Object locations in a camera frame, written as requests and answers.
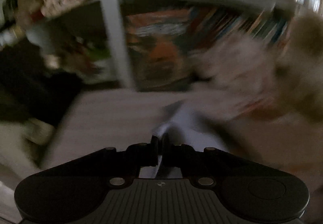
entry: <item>ridged plastic surface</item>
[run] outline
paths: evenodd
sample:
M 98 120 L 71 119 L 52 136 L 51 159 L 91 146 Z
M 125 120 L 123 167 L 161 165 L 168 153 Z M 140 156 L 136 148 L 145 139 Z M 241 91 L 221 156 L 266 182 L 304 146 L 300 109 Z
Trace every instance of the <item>ridged plastic surface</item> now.
M 250 224 L 229 212 L 211 190 L 187 179 L 135 179 L 125 189 L 111 190 L 88 216 L 71 224 Z M 288 224 L 301 224 L 299 219 Z M 33 224 L 23 221 L 22 224 Z

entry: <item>beige fur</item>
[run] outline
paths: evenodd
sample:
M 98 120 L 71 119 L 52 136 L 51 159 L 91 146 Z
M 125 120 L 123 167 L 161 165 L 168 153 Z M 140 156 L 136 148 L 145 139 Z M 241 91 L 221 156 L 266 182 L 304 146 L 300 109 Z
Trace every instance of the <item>beige fur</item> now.
M 323 20 L 308 15 L 291 23 L 290 40 L 276 61 L 282 100 L 312 121 L 323 120 Z
M 263 41 L 234 32 L 217 41 L 197 59 L 196 72 L 211 78 L 213 88 L 233 92 L 263 94 L 272 89 L 273 64 Z

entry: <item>silver screw head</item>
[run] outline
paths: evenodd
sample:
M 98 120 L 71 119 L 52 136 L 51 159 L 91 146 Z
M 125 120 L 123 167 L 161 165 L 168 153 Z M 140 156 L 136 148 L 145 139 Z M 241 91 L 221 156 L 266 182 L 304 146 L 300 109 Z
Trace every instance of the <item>silver screw head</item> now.
M 114 177 L 110 179 L 110 184 L 114 186 L 123 185 L 126 181 L 122 177 Z
M 213 179 L 209 178 L 209 177 L 201 177 L 198 180 L 198 183 L 202 186 L 210 186 L 214 183 Z

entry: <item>white pole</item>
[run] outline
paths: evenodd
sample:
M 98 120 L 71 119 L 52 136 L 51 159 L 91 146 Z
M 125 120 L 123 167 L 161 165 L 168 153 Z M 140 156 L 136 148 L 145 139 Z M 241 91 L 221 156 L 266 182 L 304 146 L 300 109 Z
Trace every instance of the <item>white pole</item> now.
M 106 33 L 117 77 L 123 87 L 133 88 L 130 60 L 118 0 L 101 0 Z

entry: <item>black mount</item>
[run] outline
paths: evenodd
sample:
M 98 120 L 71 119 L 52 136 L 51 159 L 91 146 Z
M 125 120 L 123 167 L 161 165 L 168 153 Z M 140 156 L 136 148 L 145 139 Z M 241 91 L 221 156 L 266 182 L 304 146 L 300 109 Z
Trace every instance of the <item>black mount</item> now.
M 189 145 L 162 140 L 131 145 L 126 151 L 105 148 L 24 179 L 15 190 L 22 217 L 35 223 L 67 223 L 93 212 L 110 190 L 131 186 L 140 168 L 162 165 L 180 168 L 183 178 L 199 189 L 215 192 L 221 203 L 242 219 L 283 223 L 299 218 L 309 192 L 297 177 L 216 148 L 197 152 Z M 110 180 L 123 178 L 124 184 Z M 201 185 L 201 178 L 211 184 Z

